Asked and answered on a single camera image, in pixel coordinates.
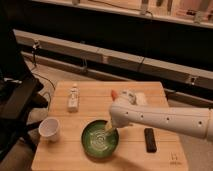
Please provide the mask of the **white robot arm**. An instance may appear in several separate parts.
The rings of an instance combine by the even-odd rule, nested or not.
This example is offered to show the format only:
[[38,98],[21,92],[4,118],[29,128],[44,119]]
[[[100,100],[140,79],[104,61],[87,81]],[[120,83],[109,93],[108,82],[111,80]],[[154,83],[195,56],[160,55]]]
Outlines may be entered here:
[[149,107],[136,104],[136,94],[111,91],[110,120],[106,131],[131,123],[151,126],[213,142],[213,110],[209,108]]

